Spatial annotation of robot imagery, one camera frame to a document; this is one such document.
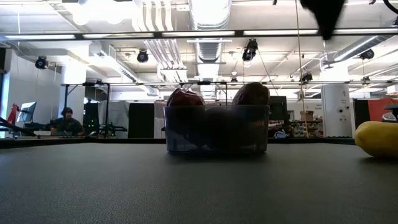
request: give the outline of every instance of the ceiling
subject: ceiling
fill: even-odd
[[[390,27],[391,21],[396,15],[391,12],[382,1],[369,5],[368,0],[349,0],[338,27],[340,28],[367,28],[367,27]],[[172,1],[172,23],[175,30],[190,30],[189,12],[187,0]],[[68,32],[134,32],[129,19],[129,9],[118,11],[123,17],[122,22],[116,25],[109,24],[104,20],[89,21],[83,26],[73,23],[72,14],[62,1],[0,1],[0,33],[68,33]],[[316,20],[309,11],[298,6],[298,24],[300,29],[317,29]],[[276,6],[272,1],[250,1],[233,0],[229,29],[296,29],[296,8],[295,1],[279,0]],[[219,80],[229,80],[231,72],[237,72],[238,80],[245,82],[268,81],[289,81],[293,78],[299,80],[295,73],[301,65],[313,60],[324,51],[328,53],[337,52],[361,37],[339,36],[326,42],[325,46],[321,37],[262,37],[258,38],[259,54],[254,58],[250,67],[245,67],[241,60],[241,52],[248,42],[248,39],[233,38],[232,42],[225,43],[221,56]],[[80,52],[85,42],[30,42],[26,46],[39,49],[67,49],[80,57],[87,57]],[[141,74],[141,79],[147,82],[156,82],[157,62],[150,54],[147,63],[139,63],[136,60],[139,49],[145,45],[141,40],[115,40],[102,42],[103,45],[111,44],[118,52],[118,59],[128,66],[128,69]],[[183,63],[187,67],[188,78],[195,78],[196,56],[193,44],[188,44],[186,39],[177,39],[178,49],[182,56]],[[349,74],[352,80],[360,80],[364,74],[395,65],[398,52],[378,58],[384,54],[398,49],[398,37],[393,37],[377,47],[372,48],[376,56],[370,61],[360,59],[349,59]],[[120,77],[114,70],[107,68],[101,62],[90,61],[94,66],[106,74],[105,78]],[[310,68],[314,79],[319,78],[320,67]],[[396,71],[392,70],[380,80],[394,78]],[[98,77],[95,71],[88,72],[89,77]]]

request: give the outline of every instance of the person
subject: person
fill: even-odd
[[[62,111],[62,118],[56,119],[51,128],[52,133],[71,132],[73,135],[83,136],[85,134],[80,122],[72,118],[73,110],[69,107]]]

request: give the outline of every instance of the black cable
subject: black cable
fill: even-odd
[[[398,9],[396,9],[392,4],[389,2],[389,0],[383,0],[384,4],[394,13],[398,14]]]

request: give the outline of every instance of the cardboard box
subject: cardboard box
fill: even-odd
[[[306,111],[305,114],[304,111],[300,111],[300,115],[302,121],[305,121],[305,119],[307,119],[307,121],[313,121],[313,111]]]

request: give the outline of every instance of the yellow object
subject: yellow object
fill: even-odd
[[[356,130],[355,144],[374,157],[398,158],[398,123],[367,121]]]

